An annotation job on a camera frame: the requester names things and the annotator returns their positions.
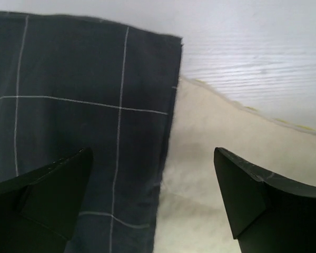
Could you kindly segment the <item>dark plaid pillowcase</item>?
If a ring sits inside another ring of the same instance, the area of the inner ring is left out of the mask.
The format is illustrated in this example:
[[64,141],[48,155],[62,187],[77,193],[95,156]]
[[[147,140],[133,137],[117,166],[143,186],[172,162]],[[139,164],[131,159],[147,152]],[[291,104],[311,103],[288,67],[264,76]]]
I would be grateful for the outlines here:
[[92,17],[0,11],[0,182],[82,148],[66,252],[152,252],[182,40]]

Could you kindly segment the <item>cream pillow with yellow edge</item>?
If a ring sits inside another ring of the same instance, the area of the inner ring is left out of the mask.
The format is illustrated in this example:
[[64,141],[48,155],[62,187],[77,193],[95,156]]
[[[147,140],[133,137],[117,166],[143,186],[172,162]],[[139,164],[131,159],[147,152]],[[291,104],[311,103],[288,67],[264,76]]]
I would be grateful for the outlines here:
[[215,175],[214,149],[316,186],[316,133],[181,78],[160,193],[155,252],[239,252]]

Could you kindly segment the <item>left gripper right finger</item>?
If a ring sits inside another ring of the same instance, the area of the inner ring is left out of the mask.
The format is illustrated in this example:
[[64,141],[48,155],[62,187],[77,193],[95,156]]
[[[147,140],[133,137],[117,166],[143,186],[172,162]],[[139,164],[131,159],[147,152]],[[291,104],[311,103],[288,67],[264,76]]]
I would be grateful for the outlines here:
[[316,187],[215,148],[214,167],[241,252],[316,252]]

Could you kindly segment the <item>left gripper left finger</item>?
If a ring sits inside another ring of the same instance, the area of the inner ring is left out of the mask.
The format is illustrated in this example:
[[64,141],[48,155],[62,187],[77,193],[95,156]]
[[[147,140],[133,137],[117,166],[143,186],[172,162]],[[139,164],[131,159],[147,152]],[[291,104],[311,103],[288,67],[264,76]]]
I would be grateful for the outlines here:
[[0,252],[64,252],[92,171],[85,148],[0,182]]

